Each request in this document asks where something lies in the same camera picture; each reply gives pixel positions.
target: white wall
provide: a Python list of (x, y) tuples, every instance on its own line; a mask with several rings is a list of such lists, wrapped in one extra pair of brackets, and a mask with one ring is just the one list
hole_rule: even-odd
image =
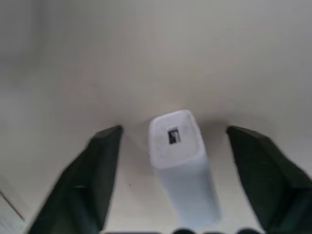
[[(47, 0), (38, 9), (37, 47), (0, 66), (0, 173), (28, 218), (95, 131), (123, 124), (146, 160), (143, 127), (182, 108), (209, 135), (220, 194), (238, 185), (230, 150), (218, 160), (226, 124), (269, 135), (312, 175), (311, 1)], [(145, 175), (125, 162), (128, 178)], [(116, 218), (126, 210), (116, 209)]]

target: black object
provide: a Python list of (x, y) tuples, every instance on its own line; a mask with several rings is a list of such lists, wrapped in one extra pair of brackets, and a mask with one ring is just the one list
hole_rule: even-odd
[(97, 133), (63, 171), (28, 234), (98, 234), (112, 195), (123, 129)]
[(181, 142), (179, 130), (177, 128), (168, 131), (168, 136), (169, 136), (169, 144)]
[(173, 234), (195, 234), (195, 233), (189, 229), (178, 229), (174, 231)]
[(312, 233), (312, 182), (266, 136), (227, 129), (241, 183), (267, 233)]
[(260, 234), (260, 233), (255, 231), (254, 229), (246, 228), (239, 230), (237, 234)]

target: white rectangular object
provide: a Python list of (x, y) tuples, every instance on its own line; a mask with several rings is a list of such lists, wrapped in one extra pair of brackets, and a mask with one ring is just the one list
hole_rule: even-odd
[(220, 211), (199, 127), (190, 111), (152, 120), (149, 132), (151, 164), (176, 210), (182, 226), (206, 227)]

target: white block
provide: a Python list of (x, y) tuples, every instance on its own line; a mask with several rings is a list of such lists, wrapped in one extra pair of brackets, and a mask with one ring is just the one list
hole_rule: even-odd
[(206, 227), (220, 219), (209, 160), (199, 127), (188, 110), (155, 118), (149, 147), (155, 168), (182, 226)]

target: white surface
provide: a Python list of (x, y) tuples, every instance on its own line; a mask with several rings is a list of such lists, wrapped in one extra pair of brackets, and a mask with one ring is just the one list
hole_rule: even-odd
[(15, 208), (18, 207), (18, 213), (21, 217), (27, 217), (30, 209), (27, 207), (23, 199), (20, 197), (20, 194), (12, 187), (8, 181), (0, 175), (0, 189), (1, 192), (10, 199), (11, 204), (14, 205)]
[(30, 50), (36, 4), (36, 0), (0, 1), (0, 59)]
[(21, 234), (24, 228), (24, 221), (0, 195), (0, 234)]
[[(180, 141), (169, 143), (168, 130)], [(207, 227), (220, 219), (209, 159), (197, 123), (188, 110), (152, 120), (149, 129), (151, 164), (155, 168), (182, 227)]]
[(144, 126), (181, 109), (193, 113), (211, 159), (224, 217), (211, 230), (257, 227), (225, 125), (270, 136), (312, 175), (310, 0), (44, 3), (41, 53), (0, 65), (0, 173), (27, 218), (95, 131), (122, 124), (107, 229), (177, 228)]
[[(168, 131), (178, 129), (180, 142), (169, 144)], [(151, 164), (157, 169), (179, 166), (206, 154), (199, 128), (190, 111), (168, 113), (152, 120), (149, 129)]]

